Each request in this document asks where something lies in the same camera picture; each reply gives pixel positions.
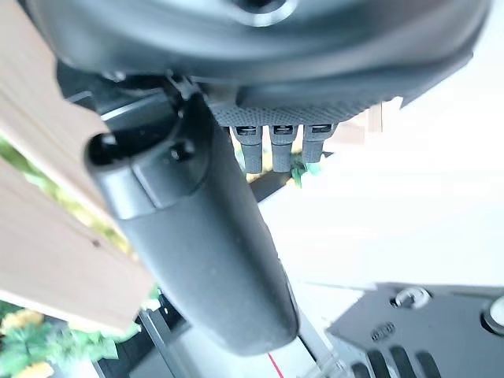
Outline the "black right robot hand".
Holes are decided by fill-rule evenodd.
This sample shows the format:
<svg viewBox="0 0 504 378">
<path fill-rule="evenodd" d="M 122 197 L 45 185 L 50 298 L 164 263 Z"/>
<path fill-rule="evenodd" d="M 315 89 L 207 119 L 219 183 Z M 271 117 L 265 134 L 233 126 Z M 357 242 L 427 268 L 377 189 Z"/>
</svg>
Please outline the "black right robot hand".
<svg viewBox="0 0 504 378">
<path fill-rule="evenodd" d="M 489 1 L 26 1 L 63 98 L 106 132 L 83 162 L 180 314 L 234 354 L 290 343 L 300 320 L 245 179 L 304 127 L 411 102 L 472 57 Z"/>
</svg>

